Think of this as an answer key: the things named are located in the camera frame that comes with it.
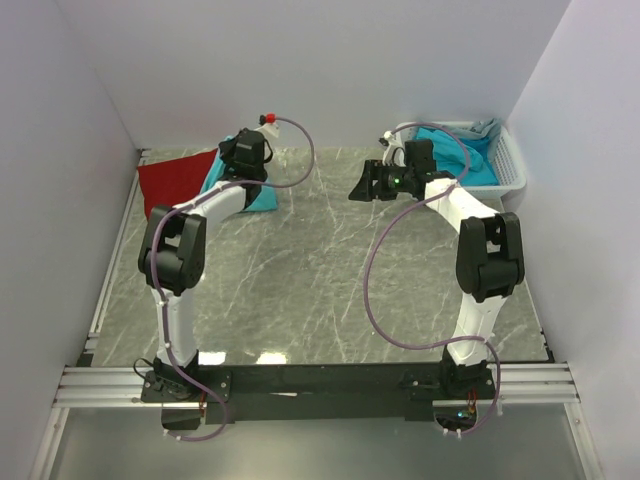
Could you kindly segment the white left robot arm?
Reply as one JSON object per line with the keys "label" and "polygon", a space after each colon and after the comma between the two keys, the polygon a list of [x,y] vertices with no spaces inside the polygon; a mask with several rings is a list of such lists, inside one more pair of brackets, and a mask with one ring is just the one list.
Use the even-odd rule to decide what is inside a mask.
{"label": "white left robot arm", "polygon": [[198,374],[186,367],[198,355],[193,290],[204,273],[207,235],[228,217],[266,197],[265,165],[272,157],[265,131],[244,128],[219,144],[216,163],[221,170],[212,186],[189,201],[151,210],[138,268],[156,303],[156,359],[178,366],[164,380],[164,389],[176,401],[193,399],[200,388]]}

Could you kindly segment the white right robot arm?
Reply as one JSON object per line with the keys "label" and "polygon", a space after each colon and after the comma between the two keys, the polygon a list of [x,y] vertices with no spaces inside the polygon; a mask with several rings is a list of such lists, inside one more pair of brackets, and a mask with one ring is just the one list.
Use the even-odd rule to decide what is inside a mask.
{"label": "white right robot arm", "polygon": [[433,143],[408,141],[402,165],[364,162],[350,192],[352,201],[391,201],[400,193],[439,214],[458,234],[455,275],[463,292],[452,339],[439,344],[454,365],[441,371],[444,395],[460,399],[474,386],[467,368],[487,359],[497,317],[525,275],[521,226],[516,214],[501,213],[475,198],[454,174],[436,169]]}

